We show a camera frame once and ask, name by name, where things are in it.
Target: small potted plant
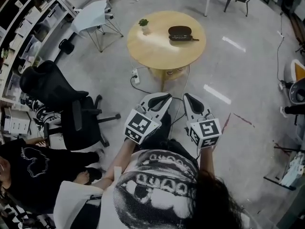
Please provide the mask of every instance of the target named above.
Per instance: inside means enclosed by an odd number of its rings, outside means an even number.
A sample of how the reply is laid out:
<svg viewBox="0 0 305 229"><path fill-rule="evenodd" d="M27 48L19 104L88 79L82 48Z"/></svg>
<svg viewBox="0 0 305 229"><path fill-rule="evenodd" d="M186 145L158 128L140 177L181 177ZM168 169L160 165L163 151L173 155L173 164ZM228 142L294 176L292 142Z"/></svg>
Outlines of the small potted plant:
<svg viewBox="0 0 305 229"><path fill-rule="evenodd" d="M139 25L141 26L142 31L143 31L144 34L148 34L149 33L149 28L148 28L147 24L148 24L148 20L147 19L141 19L139 21Z"/></svg>

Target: red mark on floor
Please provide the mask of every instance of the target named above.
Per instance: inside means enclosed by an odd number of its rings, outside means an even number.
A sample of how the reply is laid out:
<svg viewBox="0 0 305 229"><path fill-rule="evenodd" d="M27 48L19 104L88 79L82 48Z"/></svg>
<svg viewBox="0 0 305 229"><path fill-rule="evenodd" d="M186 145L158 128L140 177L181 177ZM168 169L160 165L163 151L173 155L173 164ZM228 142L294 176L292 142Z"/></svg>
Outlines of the red mark on floor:
<svg viewBox="0 0 305 229"><path fill-rule="evenodd" d="M229 119L230 119L231 113L229 114L227 120L225 121L225 124L223 126L223 129L221 130L222 133L224 133L224 129L227 127L228 123L229 123Z"/></svg>
<svg viewBox="0 0 305 229"><path fill-rule="evenodd" d="M235 115L236 117L240 118L241 120L245 121L246 123L248 123L248 124L252 125L252 123L251 123L250 121L245 120L244 118L240 117L240 116L239 116L239 115L237 115L237 114L234 114L234 115Z"/></svg>

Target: shoe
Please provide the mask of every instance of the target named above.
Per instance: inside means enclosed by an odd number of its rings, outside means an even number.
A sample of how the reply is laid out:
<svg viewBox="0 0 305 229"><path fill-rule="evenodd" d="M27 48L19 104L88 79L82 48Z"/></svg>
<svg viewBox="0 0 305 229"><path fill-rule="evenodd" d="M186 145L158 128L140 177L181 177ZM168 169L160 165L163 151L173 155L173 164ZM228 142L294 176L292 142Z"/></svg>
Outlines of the shoe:
<svg viewBox="0 0 305 229"><path fill-rule="evenodd" d="M285 118L287 118L288 117L288 115L286 115L286 113L285 113L285 108L284 107L280 107L280 113L282 114L282 116L284 116Z"/></svg>

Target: table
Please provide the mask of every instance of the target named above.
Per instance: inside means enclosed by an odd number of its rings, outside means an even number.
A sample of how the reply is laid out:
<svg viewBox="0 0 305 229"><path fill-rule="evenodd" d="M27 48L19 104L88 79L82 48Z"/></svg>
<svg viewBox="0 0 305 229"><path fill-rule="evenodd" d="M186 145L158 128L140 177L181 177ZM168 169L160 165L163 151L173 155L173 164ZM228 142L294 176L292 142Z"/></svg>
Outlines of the table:
<svg viewBox="0 0 305 229"><path fill-rule="evenodd" d="M160 11L143 17L149 21L149 33L144 35L136 22L130 29L127 47L130 55L140 64L150 68L161 79L161 91L167 80L178 78L203 53L206 37L202 26L191 16L176 11ZM173 42L168 29L184 25L192 29L192 36L199 41Z"/></svg>

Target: chair armrest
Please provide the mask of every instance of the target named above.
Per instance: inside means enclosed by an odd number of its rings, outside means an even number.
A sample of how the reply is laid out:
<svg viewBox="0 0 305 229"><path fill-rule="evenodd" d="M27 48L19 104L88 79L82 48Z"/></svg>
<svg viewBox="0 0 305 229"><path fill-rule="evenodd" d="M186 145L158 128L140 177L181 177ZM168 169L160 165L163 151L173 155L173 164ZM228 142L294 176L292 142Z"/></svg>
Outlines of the chair armrest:
<svg viewBox="0 0 305 229"><path fill-rule="evenodd" d="M75 130L78 132L82 129L81 103L79 100L76 100L72 103L72 114L74 120L74 127Z"/></svg>

